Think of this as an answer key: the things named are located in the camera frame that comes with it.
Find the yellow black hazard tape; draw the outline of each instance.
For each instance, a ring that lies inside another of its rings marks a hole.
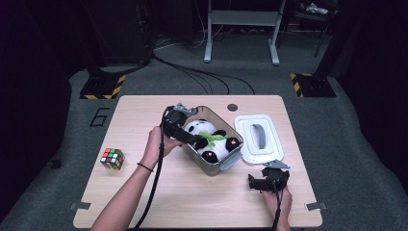
[[[121,76],[118,78],[117,83],[115,84],[115,87],[112,90],[108,90],[108,92],[105,93],[84,93],[80,95],[81,99],[115,99],[117,95],[120,92],[120,89],[122,88],[122,84],[125,81],[126,76]]]
[[[294,91],[297,94],[297,97],[303,97],[303,92],[302,92],[302,88],[300,87],[300,84],[297,80],[297,76],[313,76],[312,74],[307,74],[307,73],[291,73],[291,79],[292,79],[292,83],[293,83],[293,87],[294,87]]]

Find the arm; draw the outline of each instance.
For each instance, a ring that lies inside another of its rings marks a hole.
[[[276,226],[276,230],[277,231],[288,231],[288,230],[291,230],[291,226],[289,225],[288,218],[289,218],[289,213],[291,212],[291,207],[292,207],[292,194],[291,192],[289,192],[288,187],[283,189],[282,192],[280,193],[283,193],[283,196],[282,196],[282,202],[280,206],[281,213],[280,213],[280,217],[278,220],[278,224]],[[270,211],[272,220],[274,220],[276,209],[277,209],[276,194],[263,191],[262,196],[264,197],[268,210]]]
[[[153,169],[159,162],[159,145],[161,139],[160,127],[154,127],[149,133],[143,157],[140,160],[144,166]],[[165,156],[182,143],[165,136]],[[90,230],[127,230],[132,217],[138,208],[141,194],[151,174],[148,169],[138,166],[126,183],[96,219]]]

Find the forearm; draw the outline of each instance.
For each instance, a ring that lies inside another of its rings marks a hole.
[[[91,230],[127,230],[151,172],[137,167],[99,215]]]

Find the gray carpet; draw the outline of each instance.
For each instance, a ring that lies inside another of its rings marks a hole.
[[[336,79],[328,78],[336,98],[298,98],[294,92],[290,73],[313,73],[328,41],[329,38],[314,58],[316,38],[285,36],[278,50],[279,66],[271,64],[265,35],[216,41],[210,64],[203,63],[204,44],[195,49],[169,46],[155,54],[168,62],[244,79],[256,94],[283,97],[317,200],[329,206],[321,212],[323,225],[316,230],[408,230],[407,195],[362,136],[354,108]],[[127,75],[117,99],[79,99],[87,79],[85,71],[70,79],[72,98],[64,142],[53,158],[60,159],[62,167],[44,167],[0,230],[76,230],[72,224],[75,211],[69,210],[69,206],[81,200],[121,95],[207,94],[185,73],[154,60]],[[213,94],[227,93],[220,81],[206,79]],[[252,93],[241,81],[222,79],[230,94]],[[208,85],[202,83],[210,92]],[[99,108],[109,108],[100,112],[107,116],[105,125],[89,127]]]

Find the rubik's cube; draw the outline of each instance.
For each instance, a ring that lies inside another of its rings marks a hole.
[[[120,170],[124,160],[125,156],[120,149],[106,148],[101,163],[107,169]]]

